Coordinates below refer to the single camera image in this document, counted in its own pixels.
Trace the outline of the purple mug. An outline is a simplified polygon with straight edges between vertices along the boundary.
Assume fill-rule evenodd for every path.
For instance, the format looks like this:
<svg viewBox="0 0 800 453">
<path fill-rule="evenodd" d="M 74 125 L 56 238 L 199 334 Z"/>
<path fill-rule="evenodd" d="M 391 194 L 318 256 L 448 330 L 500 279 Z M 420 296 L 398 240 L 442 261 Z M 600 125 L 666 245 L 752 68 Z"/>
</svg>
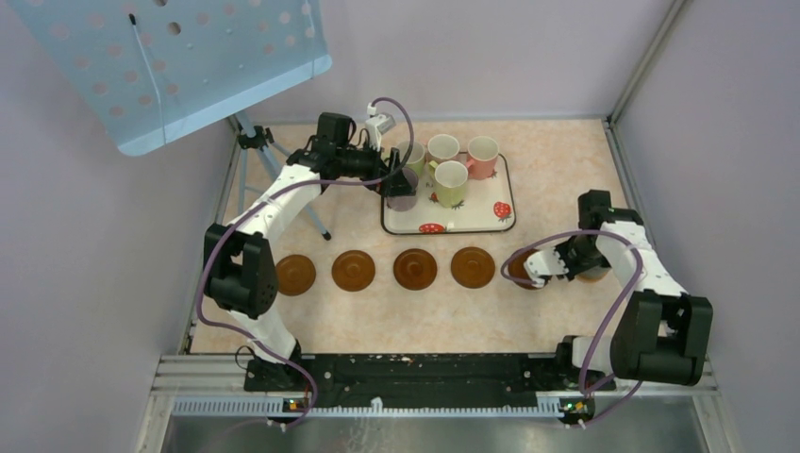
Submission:
<svg viewBox="0 0 800 453">
<path fill-rule="evenodd" d="M 410 168 L 404 168 L 390 179 L 385 202 L 390 210 L 408 211 L 417 202 L 419 177 Z"/>
</svg>

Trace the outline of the dark green mug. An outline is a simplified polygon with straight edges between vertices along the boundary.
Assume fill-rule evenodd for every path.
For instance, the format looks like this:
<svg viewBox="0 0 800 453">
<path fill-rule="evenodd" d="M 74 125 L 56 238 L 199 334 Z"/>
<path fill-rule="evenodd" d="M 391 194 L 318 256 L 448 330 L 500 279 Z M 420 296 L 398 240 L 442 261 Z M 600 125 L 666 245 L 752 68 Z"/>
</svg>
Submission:
<svg viewBox="0 0 800 453">
<path fill-rule="evenodd" d="M 583 282 L 597 282 L 602 280 L 610 271 L 608 267 L 597 266 L 575 275 L 575 279 Z"/>
</svg>

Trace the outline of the brown wooden coaster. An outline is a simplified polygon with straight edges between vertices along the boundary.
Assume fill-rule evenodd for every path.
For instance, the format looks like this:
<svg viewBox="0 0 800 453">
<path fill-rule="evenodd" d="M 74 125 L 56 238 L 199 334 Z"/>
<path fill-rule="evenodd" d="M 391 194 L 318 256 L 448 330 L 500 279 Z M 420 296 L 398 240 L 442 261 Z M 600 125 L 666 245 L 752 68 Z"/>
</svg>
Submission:
<svg viewBox="0 0 800 453">
<path fill-rule="evenodd" d="M 536 291 L 537 288 L 532 284 L 529 284 L 530 277 L 525 270 L 525 263 L 526 260 L 537 252 L 537 249 L 531 249 L 526 251 L 523 255 L 520 255 L 515 260 L 513 260 L 510 265 L 508 266 L 508 273 L 511 277 L 514 278 L 522 278 L 525 282 L 519 282 L 514 280 L 514 283 L 525 290 L 533 290 Z"/>
<path fill-rule="evenodd" d="M 316 279 L 316 268 L 305 255 L 289 255 L 275 265 L 278 290 L 286 296 L 306 293 Z"/>
<path fill-rule="evenodd" d="M 361 250 L 341 253 L 333 262 L 331 275 L 334 283 L 347 292 L 360 292 L 375 279 L 375 262 Z"/>
<path fill-rule="evenodd" d="M 429 252 L 411 248 L 395 258 L 392 271 L 400 286 L 410 291 L 421 291 L 435 281 L 438 264 Z"/>
<path fill-rule="evenodd" d="M 496 267 L 493 257 L 485 249 L 468 246 L 453 255 L 450 270 L 459 285 L 479 289 L 493 280 Z"/>
</svg>

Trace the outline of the strawberry enamel tray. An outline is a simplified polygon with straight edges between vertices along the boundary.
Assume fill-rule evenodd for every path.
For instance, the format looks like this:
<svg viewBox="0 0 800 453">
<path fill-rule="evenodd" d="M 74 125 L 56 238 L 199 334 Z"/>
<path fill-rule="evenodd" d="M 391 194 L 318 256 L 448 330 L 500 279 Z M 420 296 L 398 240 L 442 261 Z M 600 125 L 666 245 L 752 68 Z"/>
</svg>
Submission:
<svg viewBox="0 0 800 453">
<path fill-rule="evenodd" d="M 504 155 L 498 157 L 490 177 L 467 181 L 466 199 L 455 208 L 445 208 L 439 203 L 427 169 L 423 170 L 416 195 L 410 210 L 392 210 L 386 203 L 382 205 L 380 221 L 386 232 L 393 235 L 490 233 L 507 231 L 516 222 Z"/>
</svg>

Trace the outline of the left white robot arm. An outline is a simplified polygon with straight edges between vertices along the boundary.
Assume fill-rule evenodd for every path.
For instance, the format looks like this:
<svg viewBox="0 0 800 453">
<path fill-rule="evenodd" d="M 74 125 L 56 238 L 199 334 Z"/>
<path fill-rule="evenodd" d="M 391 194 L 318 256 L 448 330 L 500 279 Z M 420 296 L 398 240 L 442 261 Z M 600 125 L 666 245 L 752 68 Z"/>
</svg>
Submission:
<svg viewBox="0 0 800 453">
<path fill-rule="evenodd" d="M 278 276 L 272 245 L 331 185 L 360 186 L 384 198 L 413 194 L 403 174 L 410 152 L 382 148 L 383 135 L 394 125 L 389 113 L 372 111 L 362 129 L 365 142 L 356 145 L 351 117 L 322 113 L 315 134 L 287 157 L 250 210 L 206 231 L 203 294 L 235 319 L 232 330 L 253 342 L 258 357 L 269 362 L 267 378 L 280 390 L 299 384 L 303 366 L 291 357 L 297 341 L 273 307 Z"/>
</svg>

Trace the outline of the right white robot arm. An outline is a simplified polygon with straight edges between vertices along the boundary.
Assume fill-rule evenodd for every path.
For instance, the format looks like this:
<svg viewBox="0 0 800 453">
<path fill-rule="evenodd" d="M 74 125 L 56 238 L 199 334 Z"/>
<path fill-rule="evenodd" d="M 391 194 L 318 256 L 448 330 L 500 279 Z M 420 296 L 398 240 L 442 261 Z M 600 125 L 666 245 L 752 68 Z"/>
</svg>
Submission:
<svg viewBox="0 0 800 453">
<path fill-rule="evenodd" d="M 612 272 L 623 284 L 625 310 L 609 360 L 617 378 L 683 386 L 703 374 L 713 308 L 677 283 L 649 243 L 641 216 L 614 208 L 609 192 L 577 198 L 579 234 L 555 250 L 565 278 Z"/>
</svg>

